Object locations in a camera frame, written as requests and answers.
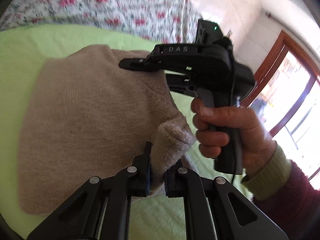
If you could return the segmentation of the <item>right forearm maroon sleeve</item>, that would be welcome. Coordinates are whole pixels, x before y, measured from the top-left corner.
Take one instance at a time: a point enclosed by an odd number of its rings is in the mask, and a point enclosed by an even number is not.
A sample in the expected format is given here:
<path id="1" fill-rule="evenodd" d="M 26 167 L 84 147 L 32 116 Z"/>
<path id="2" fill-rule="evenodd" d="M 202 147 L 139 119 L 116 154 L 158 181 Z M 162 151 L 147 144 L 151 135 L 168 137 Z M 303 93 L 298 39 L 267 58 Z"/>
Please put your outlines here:
<path id="1" fill-rule="evenodd" d="M 319 239 L 319 191 L 280 146 L 258 174 L 245 176 L 241 183 L 289 239 Z"/>

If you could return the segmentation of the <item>right hand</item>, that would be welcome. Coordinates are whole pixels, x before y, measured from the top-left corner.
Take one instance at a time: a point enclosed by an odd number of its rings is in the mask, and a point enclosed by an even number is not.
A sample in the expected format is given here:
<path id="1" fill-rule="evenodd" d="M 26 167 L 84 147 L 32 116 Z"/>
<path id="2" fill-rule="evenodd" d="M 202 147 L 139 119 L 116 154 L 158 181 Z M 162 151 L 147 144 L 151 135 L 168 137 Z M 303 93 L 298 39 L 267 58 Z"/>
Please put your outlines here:
<path id="1" fill-rule="evenodd" d="M 195 113 L 193 124 L 197 128 L 199 149 L 206 158 L 217 157 L 230 142 L 226 133 L 210 131 L 209 126 L 229 127 L 239 130 L 242 140 L 242 163 L 249 177 L 254 177 L 271 160 L 277 143 L 263 127 L 255 112 L 250 108 L 205 107 L 200 99 L 194 99 L 191 110 Z"/>

